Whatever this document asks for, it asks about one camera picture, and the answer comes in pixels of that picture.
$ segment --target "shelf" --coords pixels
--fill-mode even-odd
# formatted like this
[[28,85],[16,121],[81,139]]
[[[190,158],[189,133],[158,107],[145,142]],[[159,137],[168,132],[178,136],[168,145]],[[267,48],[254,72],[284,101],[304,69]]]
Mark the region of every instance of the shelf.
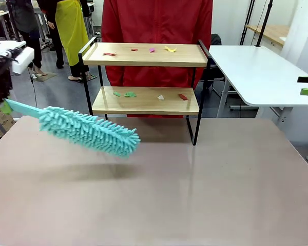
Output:
[[[169,52],[165,46],[177,50]],[[155,52],[150,53],[150,48],[155,48]],[[115,56],[103,53],[115,53]],[[205,68],[207,58],[199,45],[94,43],[83,56],[83,62],[85,65]]]
[[[136,97],[125,97],[126,92],[134,92]],[[185,95],[183,101],[178,94]],[[197,115],[199,106],[192,88],[163,87],[101,87],[92,110],[97,114],[167,114]]]

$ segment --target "yellow paper scrap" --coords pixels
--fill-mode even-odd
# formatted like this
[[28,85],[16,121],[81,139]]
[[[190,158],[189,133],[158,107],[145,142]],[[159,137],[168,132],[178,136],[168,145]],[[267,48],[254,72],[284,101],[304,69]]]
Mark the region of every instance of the yellow paper scrap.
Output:
[[170,48],[167,47],[167,46],[165,46],[164,48],[167,49],[169,52],[175,52],[175,51],[177,50],[177,48],[175,48],[175,49],[170,49]]

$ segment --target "lower shelf board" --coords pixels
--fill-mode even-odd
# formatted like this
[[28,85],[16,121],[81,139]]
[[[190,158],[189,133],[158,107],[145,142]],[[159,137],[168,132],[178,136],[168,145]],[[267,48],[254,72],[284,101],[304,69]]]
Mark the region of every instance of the lower shelf board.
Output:
[[[134,92],[136,97],[125,97]],[[188,100],[179,97],[183,94]],[[94,114],[197,115],[199,105],[192,88],[101,87],[93,105]]]

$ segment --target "person's hand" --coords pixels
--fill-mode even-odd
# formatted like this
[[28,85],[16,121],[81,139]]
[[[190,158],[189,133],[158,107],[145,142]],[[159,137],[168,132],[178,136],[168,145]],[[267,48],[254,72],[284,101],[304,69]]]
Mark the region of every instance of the person's hand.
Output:
[[51,29],[55,29],[55,25],[54,25],[52,22],[48,22],[48,26],[49,26]]

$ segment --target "red paper scrap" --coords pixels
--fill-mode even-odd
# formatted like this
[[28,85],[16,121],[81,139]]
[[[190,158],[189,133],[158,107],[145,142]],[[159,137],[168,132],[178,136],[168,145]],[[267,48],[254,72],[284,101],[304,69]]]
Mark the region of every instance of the red paper scrap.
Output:
[[183,94],[178,94],[178,95],[179,95],[179,97],[180,97],[181,99],[183,99],[184,101],[188,100],[188,98],[185,97]]
[[115,53],[104,53],[103,55],[116,55]]

